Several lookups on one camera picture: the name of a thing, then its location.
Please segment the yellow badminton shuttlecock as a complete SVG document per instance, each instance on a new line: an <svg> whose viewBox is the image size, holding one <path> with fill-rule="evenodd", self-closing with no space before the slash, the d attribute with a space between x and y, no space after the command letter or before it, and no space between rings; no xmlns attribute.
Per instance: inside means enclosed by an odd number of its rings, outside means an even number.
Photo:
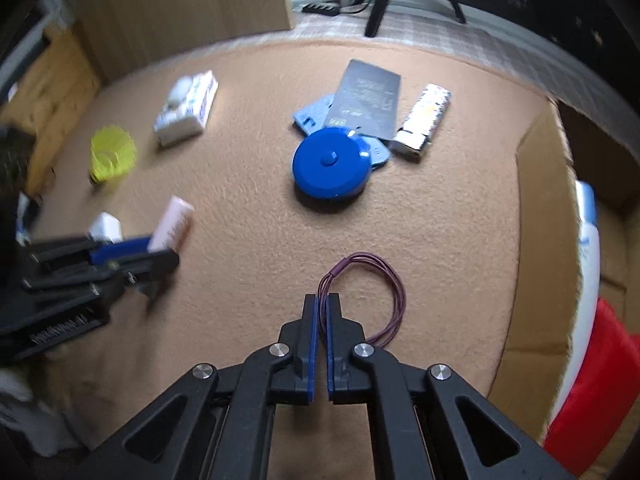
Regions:
<svg viewBox="0 0 640 480"><path fill-rule="evenodd" d="M110 125L91 138L90 158L89 180L101 185L123 177L136 166L137 147L128 131Z"/></svg>

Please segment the white patterned long box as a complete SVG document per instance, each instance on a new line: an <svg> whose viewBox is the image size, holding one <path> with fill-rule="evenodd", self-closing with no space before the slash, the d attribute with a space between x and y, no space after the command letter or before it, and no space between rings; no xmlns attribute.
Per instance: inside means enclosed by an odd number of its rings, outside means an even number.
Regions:
<svg viewBox="0 0 640 480"><path fill-rule="evenodd" d="M390 150L405 158L421 159L433 142L450 100L449 90L437 84L427 84L388 142Z"/></svg>

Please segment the white blue patterned box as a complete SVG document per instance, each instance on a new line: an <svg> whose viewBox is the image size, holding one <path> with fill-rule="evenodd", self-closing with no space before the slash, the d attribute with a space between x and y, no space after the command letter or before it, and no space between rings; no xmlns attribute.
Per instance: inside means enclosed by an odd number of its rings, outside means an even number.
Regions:
<svg viewBox="0 0 640 480"><path fill-rule="evenodd" d="M162 148L202 134L218 90L218 80L211 70L194 75L192 87L181 105L171 110L166 100L155 118L153 131Z"/></svg>

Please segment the blue round tape measure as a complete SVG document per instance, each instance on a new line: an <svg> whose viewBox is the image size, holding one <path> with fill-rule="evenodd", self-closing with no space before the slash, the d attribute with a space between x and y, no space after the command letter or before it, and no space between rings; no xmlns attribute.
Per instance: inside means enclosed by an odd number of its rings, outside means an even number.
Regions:
<svg viewBox="0 0 640 480"><path fill-rule="evenodd" d="M292 159L295 185L315 200L348 200L366 186L371 149L354 130L323 128L307 136Z"/></svg>

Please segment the dark grey pouch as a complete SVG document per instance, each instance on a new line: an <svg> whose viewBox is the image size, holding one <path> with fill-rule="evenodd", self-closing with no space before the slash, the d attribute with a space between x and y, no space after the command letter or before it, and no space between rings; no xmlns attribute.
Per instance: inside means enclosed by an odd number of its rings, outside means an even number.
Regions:
<svg viewBox="0 0 640 480"><path fill-rule="evenodd" d="M396 132L401 76L353 58L326 115L326 127L389 141Z"/></svg>

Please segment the red cloth item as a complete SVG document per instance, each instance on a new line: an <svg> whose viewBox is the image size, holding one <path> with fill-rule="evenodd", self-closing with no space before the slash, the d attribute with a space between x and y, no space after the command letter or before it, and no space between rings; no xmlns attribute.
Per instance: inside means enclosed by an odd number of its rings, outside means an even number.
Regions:
<svg viewBox="0 0 640 480"><path fill-rule="evenodd" d="M639 337L628 334L614 309L599 299L584 362L544 449L580 476L610 443L638 395Z"/></svg>

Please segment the light blue plastic card holder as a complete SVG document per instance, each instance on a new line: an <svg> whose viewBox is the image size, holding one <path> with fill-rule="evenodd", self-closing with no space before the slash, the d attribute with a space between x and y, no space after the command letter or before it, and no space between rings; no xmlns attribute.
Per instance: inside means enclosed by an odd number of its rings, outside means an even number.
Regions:
<svg viewBox="0 0 640 480"><path fill-rule="evenodd" d="M333 104L333 99L334 95L332 93L327 94L295 112L293 114L294 126L304 136L310 136L321 130ZM378 169L384 166L390 159L390 150L386 148L386 145L373 136L364 136L363 134L360 134L360 136L370 148L372 168Z"/></svg>

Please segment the white blue bottle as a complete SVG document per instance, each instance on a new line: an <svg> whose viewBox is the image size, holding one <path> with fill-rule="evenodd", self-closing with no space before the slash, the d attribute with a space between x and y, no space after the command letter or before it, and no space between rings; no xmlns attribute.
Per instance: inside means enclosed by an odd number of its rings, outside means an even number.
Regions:
<svg viewBox="0 0 640 480"><path fill-rule="evenodd" d="M551 420L562 411L570 390L584 364L589 341L596 318L600 285L600 234L597 222L596 198L592 187L584 182L575 182L578 206L578 256L579 296L573 329L570 333L570 355L561 387L551 410Z"/></svg>

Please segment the black power strip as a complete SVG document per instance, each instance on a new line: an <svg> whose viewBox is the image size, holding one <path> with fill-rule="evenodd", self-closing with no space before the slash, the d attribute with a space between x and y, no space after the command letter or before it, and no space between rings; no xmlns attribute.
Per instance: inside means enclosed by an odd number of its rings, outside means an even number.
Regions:
<svg viewBox="0 0 640 480"><path fill-rule="evenodd" d="M329 3L311 2L305 4L302 7L302 12L306 14L318 14L334 18L334 16L341 14L341 9L338 6L332 6L332 4Z"/></svg>

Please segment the wooden plank headboard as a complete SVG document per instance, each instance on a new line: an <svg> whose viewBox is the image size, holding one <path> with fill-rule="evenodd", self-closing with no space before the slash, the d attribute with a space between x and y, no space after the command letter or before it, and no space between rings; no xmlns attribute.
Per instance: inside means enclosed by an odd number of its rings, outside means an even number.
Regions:
<svg viewBox="0 0 640 480"><path fill-rule="evenodd" d="M102 86L78 25L48 25L44 38L50 44L17 81L13 99L1 107L4 124L35 138L25 184L32 197L51 182L67 138Z"/></svg>

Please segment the light wood cabinet panel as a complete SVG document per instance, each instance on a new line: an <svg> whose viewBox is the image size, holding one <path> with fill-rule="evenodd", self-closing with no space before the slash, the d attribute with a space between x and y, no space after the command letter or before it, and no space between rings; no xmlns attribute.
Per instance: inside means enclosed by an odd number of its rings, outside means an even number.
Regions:
<svg viewBox="0 0 640 480"><path fill-rule="evenodd" d="M67 0L108 81L217 41L294 26L291 0Z"/></svg>

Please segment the white foam cylinder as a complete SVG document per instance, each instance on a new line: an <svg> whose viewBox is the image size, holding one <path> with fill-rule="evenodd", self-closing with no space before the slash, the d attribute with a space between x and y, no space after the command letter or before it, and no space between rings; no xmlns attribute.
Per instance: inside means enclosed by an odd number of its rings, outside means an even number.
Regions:
<svg viewBox="0 0 640 480"><path fill-rule="evenodd" d="M171 110L179 107L181 103L186 99L193 84L193 78L191 76L180 77L168 92L166 98L166 105Z"/></svg>

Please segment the brown cardboard box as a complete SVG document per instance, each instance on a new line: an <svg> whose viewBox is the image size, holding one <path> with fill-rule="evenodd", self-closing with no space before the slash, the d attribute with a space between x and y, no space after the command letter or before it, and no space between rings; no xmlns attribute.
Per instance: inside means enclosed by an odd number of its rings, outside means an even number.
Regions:
<svg viewBox="0 0 640 480"><path fill-rule="evenodd" d="M618 318L639 330L639 157L590 118L549 101L516 151L520 258L506 343L489 400L544 440L563 375L582 277L576 181L596 196L600 283Z"/></svg>

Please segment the white usb charger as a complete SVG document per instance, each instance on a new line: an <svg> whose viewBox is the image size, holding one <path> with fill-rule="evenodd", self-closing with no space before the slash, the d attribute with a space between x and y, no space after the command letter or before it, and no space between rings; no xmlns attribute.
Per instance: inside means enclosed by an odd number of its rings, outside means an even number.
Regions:
<svg viewBox="0 0 640 480"><path fill-rule="evenodd" d="M124 240L122 224L115 216L106 211L102 211L96 216L89 226L88 234L99 242L116 244Z"/></svg>

